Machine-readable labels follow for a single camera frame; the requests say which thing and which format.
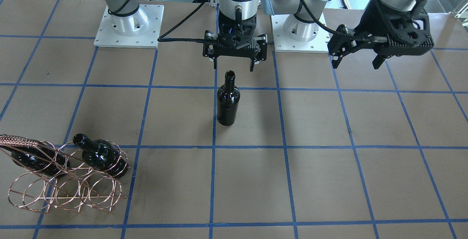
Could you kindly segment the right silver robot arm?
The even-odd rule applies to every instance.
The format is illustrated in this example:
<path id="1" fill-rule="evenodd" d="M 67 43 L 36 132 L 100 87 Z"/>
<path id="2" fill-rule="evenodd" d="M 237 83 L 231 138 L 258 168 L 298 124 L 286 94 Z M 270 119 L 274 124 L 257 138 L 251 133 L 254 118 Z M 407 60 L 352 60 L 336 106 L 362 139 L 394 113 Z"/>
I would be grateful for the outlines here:
<path id="1" fill-rule="evenodd" d="M 94 42 L 97 47 L 157 48 L 161 42 L 194 42 L 202 44 L 202 55 L 215 63 L 220 56 L 248 58 L 250 70 L 267 59 L 267 35 L 254 34 L 259 0 L 193 0 L 198 4 L 197 10 L 204 5 L 219 10 L 216 31 L 206 30 L 202 38 L 169 37 L 184 19 L 162 33 L 162 4 L 142 4 L 151 0 L 105 1 L 106 9 Z"/>

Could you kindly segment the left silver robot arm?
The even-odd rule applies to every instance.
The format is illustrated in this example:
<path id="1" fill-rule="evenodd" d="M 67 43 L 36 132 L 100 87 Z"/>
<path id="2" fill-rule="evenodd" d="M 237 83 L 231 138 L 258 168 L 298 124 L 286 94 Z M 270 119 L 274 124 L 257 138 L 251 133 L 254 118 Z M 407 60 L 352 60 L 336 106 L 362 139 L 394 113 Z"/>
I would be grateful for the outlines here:
<path id="1" fill-rule="evenodd" d="M 327 43 L 333 68 L 342 59 L 361 49 L 376 53 L 372 64 L 379 69 L 387 59 L 421 56 L 434 47 L 430 21 L 426 12 L 429 0 L 342 0 L 346 9 L 364 9 L 354 28 L 341 24 L 336 30 L 326 27 L 319 18 L 330 0 L 261 0 L 267 15 L 285 15 L 284 32 L 290 39 L 305 43 L 315 32 L 331 34 Z"/>

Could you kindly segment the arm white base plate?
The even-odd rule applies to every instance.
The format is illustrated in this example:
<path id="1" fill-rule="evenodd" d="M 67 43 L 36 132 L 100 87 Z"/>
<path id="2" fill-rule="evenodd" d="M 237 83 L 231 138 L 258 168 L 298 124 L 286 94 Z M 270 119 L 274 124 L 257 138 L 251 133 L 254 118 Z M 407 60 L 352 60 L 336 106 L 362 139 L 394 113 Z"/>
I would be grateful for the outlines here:
<path id="1" fill-rule="evenodd" d="M 96 47 L 157 49 L 163 13 L 162 4 L 141 4 L 130 16 L 110 15 L 105 8 L 95 37 Z"/>
<path id="2" fill-rule="evenodd" d="M 330 34 L 316 23 L 300 22 L 293 15 L 272 15 L 271 24 L 276 52 L 329 52 Z"/>

